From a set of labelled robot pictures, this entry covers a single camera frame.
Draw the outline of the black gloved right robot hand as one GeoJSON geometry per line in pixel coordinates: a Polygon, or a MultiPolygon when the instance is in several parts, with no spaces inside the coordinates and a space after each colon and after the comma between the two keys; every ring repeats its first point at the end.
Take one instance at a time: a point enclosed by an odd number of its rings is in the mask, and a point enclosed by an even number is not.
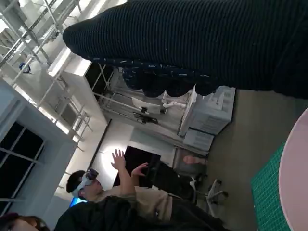
{"type": "Polygon", "coordinates": [[[147,97],[220,86],[308,97],[305,0],[129,0],[69,26],[63,40],[120,67],[147,97]]]}

